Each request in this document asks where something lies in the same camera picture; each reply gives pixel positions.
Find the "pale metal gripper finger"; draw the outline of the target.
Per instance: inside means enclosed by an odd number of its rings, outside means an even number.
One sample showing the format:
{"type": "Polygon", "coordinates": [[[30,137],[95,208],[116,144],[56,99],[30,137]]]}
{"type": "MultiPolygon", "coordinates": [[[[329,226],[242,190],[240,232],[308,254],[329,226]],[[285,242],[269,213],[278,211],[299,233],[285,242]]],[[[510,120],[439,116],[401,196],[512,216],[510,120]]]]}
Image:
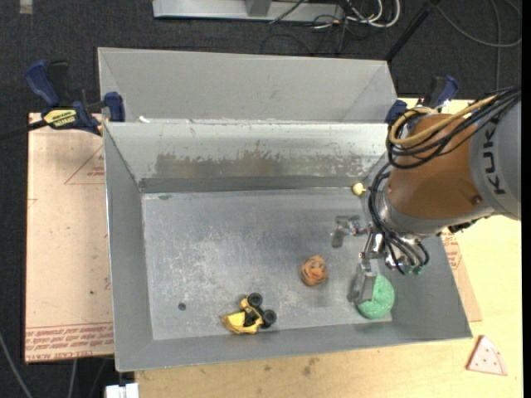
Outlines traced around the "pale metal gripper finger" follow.
{"type": "Polygon", "coordinates": [[[343,239],[346,236],[355,236],[360,232],[359,216],[337,216],[335,219],[336,226],[331,235],[331,245],[333,248],[339,248],[343,245],[343,239]]]}
{"type": "Polygon", "coordinates": [[[370,264],[358,263],[348,294],[350,303],[366,303],[373,298],[376,273],[370,264]]]}

